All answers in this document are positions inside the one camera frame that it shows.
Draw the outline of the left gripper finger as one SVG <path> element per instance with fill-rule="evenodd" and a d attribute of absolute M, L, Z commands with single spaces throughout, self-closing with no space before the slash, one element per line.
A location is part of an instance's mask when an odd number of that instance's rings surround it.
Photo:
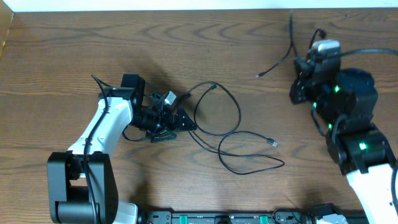
<path fill-rule="evenodd" d="M 177 110 L 174 116 L 175 131 L 194 131 L 197 129 L 195 122 L 189 117 L 183 108 Z"/>
<path fill-rule="evenodd" d="M 163 133 L 163 134 L 155 134 L 151 136 L 150 142 L 151 143 L 158 143 L 158 142 L 163 142 L 163 141 L 171 141 L 177 138 L 177 135 L 175 133 Z"/>

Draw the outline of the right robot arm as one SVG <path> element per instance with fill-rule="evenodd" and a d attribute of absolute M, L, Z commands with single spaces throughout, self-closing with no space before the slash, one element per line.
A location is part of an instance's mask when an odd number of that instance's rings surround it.
<path fill-rule="evenodd" d="M 366 214 L 369 223 L 397 223 L 397 158 L 372 122 L 378 99 L 372 75 L 339 62 L 318 65 L 296 58 L 292 103 L 312 103 L 328 125 L 328 152 Z"/>

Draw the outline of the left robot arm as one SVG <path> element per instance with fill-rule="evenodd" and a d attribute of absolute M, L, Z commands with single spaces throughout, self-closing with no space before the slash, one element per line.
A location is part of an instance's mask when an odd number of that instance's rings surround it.
<path fill-rule="evenodd" d="M 145 132 L 151 143 L 173 140 L 178 132 L 194 131 L 195 122 L 182 108 L 171 107 L 173 92 L 153 92 L 144 106 L 145 80 L 123 75 L 120 86 L 101 80 L 98 109 L 89 125 L 65 152 L 47 161 L 50 218 L 54 223 L 147 223 L 138 205 L 119 199 L 111 156 L 128 126 Z"/>

